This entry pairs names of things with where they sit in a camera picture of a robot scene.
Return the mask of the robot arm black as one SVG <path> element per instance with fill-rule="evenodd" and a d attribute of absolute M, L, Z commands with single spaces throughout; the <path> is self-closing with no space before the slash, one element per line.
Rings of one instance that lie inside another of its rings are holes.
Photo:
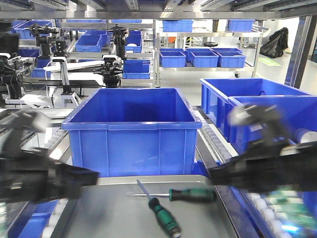
<path fill-rule="evenodd" d="M 0 200 L 7 203 L 77 199 L 81 188 L 97 184 L 99 172 L 54 160 L 46 149 L 23 150 L 24 131 L 43 132 L 50 119 L 37 110 L 13 114 L 0 152 Z"/>
<path fill-rule="evenodd" d="M 275 106 L 242 105 L 229 113 L 232 125 L 259 125 L 262 138 L 249 142 L 241 155 L 209 168 L 214 185 L 268 193 L 289 185 L 295 191 L 317 189 L 317 143 L 290 145 Z"/>

